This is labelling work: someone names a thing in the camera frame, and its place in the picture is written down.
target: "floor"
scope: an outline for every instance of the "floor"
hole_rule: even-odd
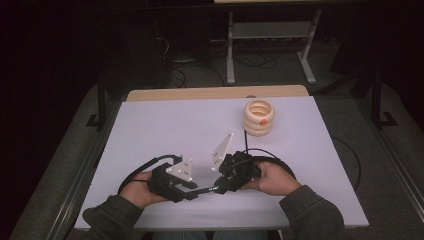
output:
[[[180,54],[173,64],[172,81],[168,87],[226,85],[225,41],[214,44],[215,57],[210,64]],[[237,45],[239,49],[236,48],[236,86],[301,84],[313,93],[343,77],[328,72],[338,43],[314,43],[308,59],[317,83],[306,83],[296,56],[302,44],[302,41],[261,42],[259,45],[240,42]],[[396,93],[385,85],[382,111],[390,112],[398,126],[377,130],[369,117],[370,96],[355,99],[350,95],[354,83],[355,79],[329,94],[315,96],[352,186],[357,186],[356,194],[370,222],[369,227],[348,231],[354,239],[422,239],[424,219],[417,213],[418,207],[411,201],[413,197],[405,190],[405,176],[399,174],[402,171],[399,171],[396,160],[401,162],[418,192],[424,193],[424,134],[409,117]],[[72,229],[72,223],[79,211],[78,202],[83,200],[94,174],[91,168],[81,173],[80,166],[87,159],[95,162],[92,159],[101,152],[101,145],[107,139],[107,134],[86,126],[89,117],[97,111],[96,94],[93,88],[81,103],[74,122],[40,182],[37,189],[39,196],[34,196],[29,203],[12,239],[56,239],[65,236],[75,239],[80,234]],[[108,115],[113,119],[119,103],[109,101],[108,107]],[[97,143],[97,147],[93,147],[93,142]],[[49,181],[58,176],[60,180],[55,184]],[[84,176],[84,179],[77,180],[75,176]],[[70,190],[77,185],[77,191]],[[69,198],[76,203],[68,206],[66,199]],[[65,220],[56,221],[55,216],[58,215]]]

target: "stacked rings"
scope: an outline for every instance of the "stacked rings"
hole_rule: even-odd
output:
[[[252,136],[260,137],[271,131],[274,108],[265,100],[253,100],[244,108],[243,128]]]

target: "person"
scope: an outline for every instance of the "person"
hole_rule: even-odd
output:
[[[345,231],[343,217],[334,204],[317,195],[307,185],[301,185],[276,164],[261,162],[258,167],[261,169],[261,177],[248,182],[242,189],[256,189],[269,195],[285,197],[280,201],[280,206],[296,239],[351,239]],[[151,172],[142,172],[134,179],[148,180],[150,177]],[[146,182],[129,182],[119,195],[110,196],[101,205],[84,211],[83,218],[91,229],[81,239],[132,239],[133,227],[143,209],[164,201],[167,200],[149,191]],[[261,231],[240,232],[260,234]],[[214,239],[222,239],[219,238],[222,234],[217,233],[219,232],[215,233]],[[164,233],[162,236],[159,233],[156,239],[176,239],[166,238],[170,234],[176,233]],[[202,235],[201,232],[182,236],[185,236],[185,239],[206,239],[205,234]],[[254,236],[251,239],[260,238],[263,236]]]

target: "hand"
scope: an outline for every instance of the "hand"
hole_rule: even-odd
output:
[[[261,177],[254,179],[242,189],[256,189],[273,196],[287,196],[302,185],[280,166],[270,162],[260,162]]]
[[[152,172],[141,172],[137,174],[134,179],[149,180],[152,177]],[[166,198],[156,195],[149,191],[149,187],[145,182],[131,181],[129,182],[119,194],[121,197],[134,203],[139,208],[145,208],[151,204],[165,202]]]

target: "person's right hand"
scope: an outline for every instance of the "person's right hand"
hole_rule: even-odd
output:
[[[302,185],[286,170],[270,162],[260,162],[261,177],[254,179],[242,189],[256,189],[273,196],[287,196]]]

